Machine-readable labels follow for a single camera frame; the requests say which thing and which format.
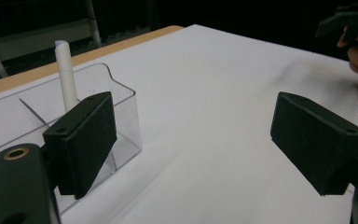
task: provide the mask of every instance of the clear plastic container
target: clear plastic container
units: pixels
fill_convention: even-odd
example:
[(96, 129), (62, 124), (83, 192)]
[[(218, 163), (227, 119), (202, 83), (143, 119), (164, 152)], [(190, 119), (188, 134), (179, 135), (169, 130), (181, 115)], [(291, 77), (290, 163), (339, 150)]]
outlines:
[[(112, 147), (90, 191), (142, 151), (136, 93), (113, 80), (103, 63), (74, 72), (78, 100), (103, 91), (112, 92), (117, 126), (117, 141)], [(23, 143), (42, 147), (43, 132), (65, 112), (60, 78), (54, 78), (0, 99), (0, 151)], [(63, 214), (75, 203), (74, 196), (55, 194)]]

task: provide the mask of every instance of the screw hole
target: screw hole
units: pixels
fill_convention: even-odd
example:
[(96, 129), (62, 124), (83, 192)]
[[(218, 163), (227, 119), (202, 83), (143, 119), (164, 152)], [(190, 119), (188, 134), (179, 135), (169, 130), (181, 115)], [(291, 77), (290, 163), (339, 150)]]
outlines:
[(14, 148), (7, 152), (4, 156), (6, 161), (14, 161), (16, 159), (22, 158), (29, 153), (30, 149), (25, 147)]

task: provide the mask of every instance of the white cylinder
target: white cylinder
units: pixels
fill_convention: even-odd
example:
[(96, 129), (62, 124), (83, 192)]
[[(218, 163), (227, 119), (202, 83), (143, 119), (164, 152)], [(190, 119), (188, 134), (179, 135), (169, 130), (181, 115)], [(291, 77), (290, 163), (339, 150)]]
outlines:
[(68, 42), (57, 40), (55, 54), (60, 74), (61, 89), (65, 111), (68, 112), (77, 105), (76, 85), (72, 66), (71, 50)]

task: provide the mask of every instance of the black tool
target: black tool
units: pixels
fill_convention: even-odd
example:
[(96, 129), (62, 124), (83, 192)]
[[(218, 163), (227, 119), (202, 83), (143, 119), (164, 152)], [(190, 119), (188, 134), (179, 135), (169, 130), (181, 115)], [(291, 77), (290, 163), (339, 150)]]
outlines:
[(0, 152), (0, 224), (61, 223), (53, 190), (84, 197), (117, 141), (111, 92), (92, 95), (44, 133)]
[(355, 186), (351, 221), (358, 224), (358, 126), (306, 97), (280, 92), (270, 135), (320, 195)]
[(326, 35), (345, 26), (348, 29), (343, 40), (349, 42), (350, 46), (358, 44), (358, 41), (356, 41), (358, 36), (358, 3), (337, 7), (332, 17), (320, 21), (316, 37)]

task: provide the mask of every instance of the white table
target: white table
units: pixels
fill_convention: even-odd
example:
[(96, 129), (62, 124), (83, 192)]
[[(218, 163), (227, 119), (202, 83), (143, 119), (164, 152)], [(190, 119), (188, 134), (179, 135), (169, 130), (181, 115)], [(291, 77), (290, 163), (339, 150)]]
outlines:
[(349, 223), (353, 186), (320, 196), (269, 135), (279, 91), (358, 125), (347, 62), (193, 25), (93, 63), (136, 90), (143, 151), (64, 224)]

